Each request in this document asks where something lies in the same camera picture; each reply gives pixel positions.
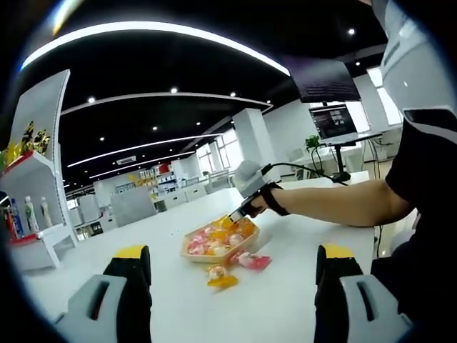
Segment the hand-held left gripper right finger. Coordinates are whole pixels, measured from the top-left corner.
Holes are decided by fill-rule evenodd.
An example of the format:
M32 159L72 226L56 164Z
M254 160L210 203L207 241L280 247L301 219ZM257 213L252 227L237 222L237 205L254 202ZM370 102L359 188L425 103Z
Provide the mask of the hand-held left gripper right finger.
M397 299L362 273L348 248L318 247L316 286L315 342L401 342L413 329Z

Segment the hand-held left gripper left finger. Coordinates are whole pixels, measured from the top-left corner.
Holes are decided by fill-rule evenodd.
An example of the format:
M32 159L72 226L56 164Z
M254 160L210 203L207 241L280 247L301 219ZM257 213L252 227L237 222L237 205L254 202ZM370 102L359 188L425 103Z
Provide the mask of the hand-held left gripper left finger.
M67 342L150 342L151 263L145 244L120 249L55 321Z

